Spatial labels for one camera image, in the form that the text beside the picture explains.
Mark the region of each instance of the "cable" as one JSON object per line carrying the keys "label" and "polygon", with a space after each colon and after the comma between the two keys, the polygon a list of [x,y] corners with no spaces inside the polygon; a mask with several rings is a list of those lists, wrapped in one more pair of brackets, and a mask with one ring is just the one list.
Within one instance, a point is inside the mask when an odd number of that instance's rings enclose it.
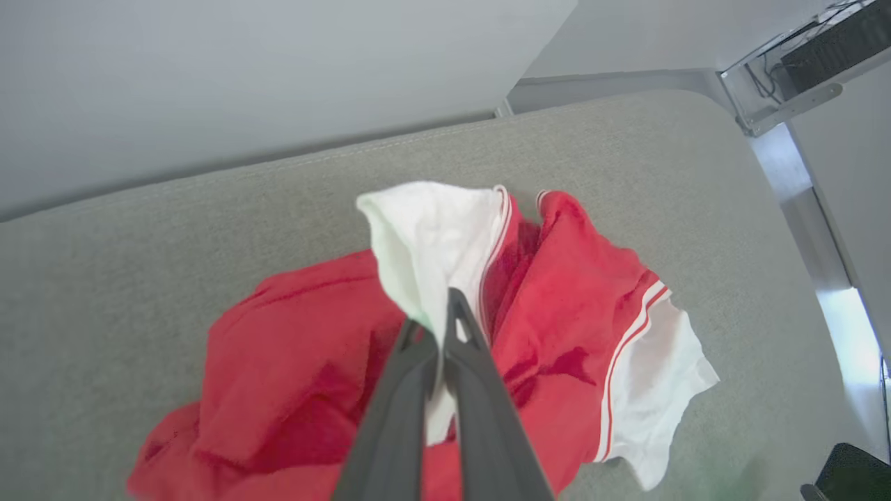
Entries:
{"label": "cable", "polygon": [[775,103],[777,103],[777,106],[782,106],[782,101],[780,101],[776,97],[776,92],[777,92],[776,80],[774,80],[773,77],[771,77],[770,72],[767,70],[767,54],[765,53],[765,54],[761,54],[761,55],[764,57],[764,73],[767,74],[767,77],[771,80],[771,88],[768,90],[768,88],[764,84],[764,82],[762,82],[761,79],[755,75],[755,72],[752,71],[752,68],[750,66],[748,66],[748,63],[745,64],[746,71],[748,72],[748,75],[752,78],[752,82],[755,84],[755,90],[758,91],[758,95],[760,95],[761,97],[763,97],[765,99],[766,98],[773,99],[773,101]]}
{"label": "cable", "polygon": [[[783,41],[781,42],[780,49],[782,49],[782,50],[784,50],[784,51],[786,51],[786,52],[791,52],[791,51],[794,51],[795,49],[798,49],[801,45],[804,45],[804,44],[810,42],[811,40],[817,38],[817,37],[818,37],[818,36],[819,36],[819,35],[826,29],[826,27],[829,26],[830,21],[834,20],[834,19],[835,19],[837,16],[839,16],[842,12],[847,11],[848,9],[850,9],[851,7],[853,7],[853,6],[855,6],[855,5],[862,5],[862,3],[863,3],[862,0],[858,0],[858,1],[856,1],[856,2],[848,2],[848,3],[846,3],[846,4],[836,4],[836,5],[832,5],[831,7],[828,7],[828,8],[827,8],[825,11],[823,11],[823,12],[828,12],[828,11],[830,11],[830,10],[832,10],[832,9],[838,9],[838,10],[835,11],[834,13],[832,13],[832,15],[831,15],[830,17],[826,18],[825,21],[823,21],[823,22],[819,22],[819,23],[817,23],[816,26],[813,26],[813,27],[811,27],[810,29],[808,29],[806,32],[801,33],[801,34],[800,34],[800,36],[801,36],[801,40],[799,40],[798,43],[795,44],[794,46],[789,47],[789,48],[783,46],[782,44],[788,41],[788,40],[783,40]],[[808,33],[810,33],[811,31],[813,31],[814,29],[817,29],[817,32],[814,33],[812,37],[809,37],[809,36],[808,36]]]}
{"label": "cable", "polygon": [[[766,57],[764,58],[764,63],[765,63],[765,64],[767,63],[767,58],[766,58]],[[776,70],[779,70],[780,68],[797,68],[797,67],[798,67],[797,64],[783,64],[782,62],[778,62],[778,63],[774,64],[774,65],[770,68],[769,71],[766,71],[766,72],[765,72],[765,73],[767,73],[767,77],[771,80],[771,88],[775,88],[775,87],[777,87],[777,86],[780,85],[780,81],[777,80],[777,78],[773,75],[773,73],[774,73]]]}

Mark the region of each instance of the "metal bracket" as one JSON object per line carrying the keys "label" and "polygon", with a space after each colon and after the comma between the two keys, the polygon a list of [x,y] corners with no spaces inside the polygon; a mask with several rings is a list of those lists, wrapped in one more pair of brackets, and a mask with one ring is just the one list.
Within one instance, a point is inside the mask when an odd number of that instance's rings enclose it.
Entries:
{"label": "metal bracket", "polygon": [[829,84],[814,87],[786,101],[776,111],[749,126],[749,131],[752,136],[759,137],[796,115],[839,97],[843,90],[844,87],[838,82],[829,82]]}
{"label": "metal bracket", "polygon": [[505,97],[502,99],[501,103],[498,104],[498,107],[495,108],[495,117],[497,119],[506,119],[507,117],[513,116],[513,109],[511,108],[511,103]]}

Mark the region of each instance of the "gray couch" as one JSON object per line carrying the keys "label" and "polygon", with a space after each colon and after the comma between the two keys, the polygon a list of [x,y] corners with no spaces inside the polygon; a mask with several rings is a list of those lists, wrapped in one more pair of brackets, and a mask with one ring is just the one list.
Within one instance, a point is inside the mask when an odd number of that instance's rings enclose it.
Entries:
{"label": "gray couch", "polygon": [[573,193],[690,312],[722,382],[668,474],[621,461],[564,499],[797,499],[853,417],[805,267],[730,116],[632,94],[235,168],[0,225],[0,498],[126,498],[149,430],[200,396],[208,327],[264,277],[369,244],[359,193],[505,184]]}

